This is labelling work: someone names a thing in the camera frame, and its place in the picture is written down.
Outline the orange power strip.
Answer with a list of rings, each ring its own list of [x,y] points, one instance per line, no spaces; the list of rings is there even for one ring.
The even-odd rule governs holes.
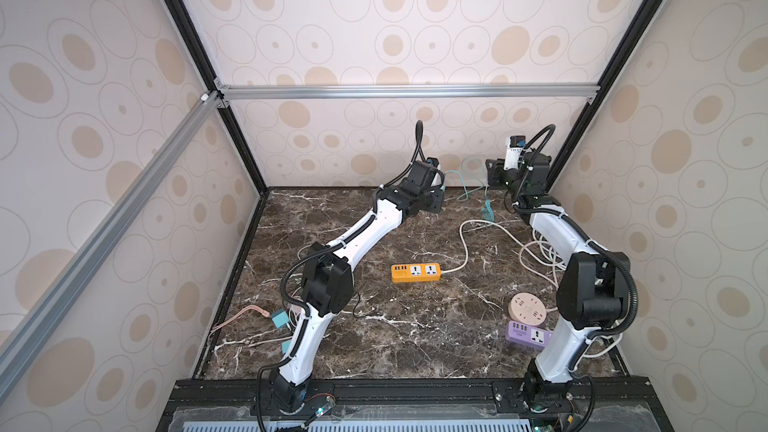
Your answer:
[[[438,281],[442,271],[437,263],[395,264],[391,267],[393,283]]]

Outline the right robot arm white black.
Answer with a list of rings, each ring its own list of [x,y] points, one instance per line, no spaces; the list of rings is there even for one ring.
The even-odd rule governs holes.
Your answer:
[[[547,192],[550,161],[535,149],[520,147],[509,149],[503,159],[485,161],[489,185],[509,193],[510,208],[565,262],[556,291],[555,330],[530,362],[521,386],[521,399],[528,406],[565,396],[594,340],[623,333],[639,308],[629,258],[589,237]]]

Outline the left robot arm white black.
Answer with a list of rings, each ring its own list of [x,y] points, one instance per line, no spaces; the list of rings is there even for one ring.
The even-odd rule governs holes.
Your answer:
[[[439,213],[444,181],[436,158],[413,161],[400,182],[374,191],[370,210],[348,231],[326,244],[313,244],[284,274],[280,293],[285,303],[299,309],[297,327],[283,357],[259,369],[269,374],[272,397],[281,410],[295,412],[303,406],[325,332],[355,293],[356,266],[407,218],[422,211]]]

